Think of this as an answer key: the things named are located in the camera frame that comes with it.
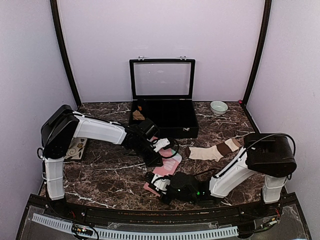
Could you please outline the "pink patterned sock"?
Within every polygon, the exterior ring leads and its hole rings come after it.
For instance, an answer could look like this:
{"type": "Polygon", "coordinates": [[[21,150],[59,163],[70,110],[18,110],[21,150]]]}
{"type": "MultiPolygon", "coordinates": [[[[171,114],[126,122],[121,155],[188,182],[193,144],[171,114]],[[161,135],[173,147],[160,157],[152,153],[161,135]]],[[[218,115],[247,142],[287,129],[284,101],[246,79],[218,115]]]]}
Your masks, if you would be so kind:
{"type": "Polygon", "coordinates": [[[161,149],[158,153],[160,153],[164,157],[170,157],[170,156],[174,155],[175,153],[177,153],[177,154],[171,158],[163,158],[162,159],[163,165],[155,167],[154,170],[152,171],[152,173],[159,174],[161,176],[173,175],[175,173],[178,165],[182,161],[182,156],[178,153],[179,148],[180,148],[179,143],[174,139],[174,146],[173,147],[168,148],[168,149],[161,149]]]}

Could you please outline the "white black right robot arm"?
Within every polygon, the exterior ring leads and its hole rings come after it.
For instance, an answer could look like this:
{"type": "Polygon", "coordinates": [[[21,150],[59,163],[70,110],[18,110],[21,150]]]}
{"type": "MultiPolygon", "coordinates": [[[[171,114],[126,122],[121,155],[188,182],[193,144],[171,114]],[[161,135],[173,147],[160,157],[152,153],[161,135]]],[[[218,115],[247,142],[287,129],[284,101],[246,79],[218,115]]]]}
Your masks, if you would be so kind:
{"type": "Polygon", "coordinates": [[[159,199],[170,204],[179,200],[199,206],[213,206],[247,178],[256,173],[264,175],[262,201],[255,205],[255,213],[266,217],[280,200],[286,181],[297,168],[296,143],[286,133],[251,133],[244,138],[244,146],[234,159],[209,180],[199,181],[191,174],[177,172],[169,177],[166,192],[159,199]]]}

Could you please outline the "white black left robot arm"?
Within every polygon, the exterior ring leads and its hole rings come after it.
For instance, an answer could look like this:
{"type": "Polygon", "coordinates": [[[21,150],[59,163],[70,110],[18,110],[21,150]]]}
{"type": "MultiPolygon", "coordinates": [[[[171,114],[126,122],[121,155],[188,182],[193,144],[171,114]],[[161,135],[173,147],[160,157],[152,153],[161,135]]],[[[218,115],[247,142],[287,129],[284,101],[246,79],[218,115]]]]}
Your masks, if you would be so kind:
{"type": "Polygon", "coordinates": [[[91,139],[123,146],[140,156],[147,167],[161,167],[163,158],[151,142],[158,127],[145,119],[139,124],[126,125],[81,114],[69,105],[62,105],[41,127],[41,147],[37,155],[43,161],[43,178],[51,210],[67,218],[70,206],[62,199],[64,190],[64,160],[75,139],[91,139]]]}

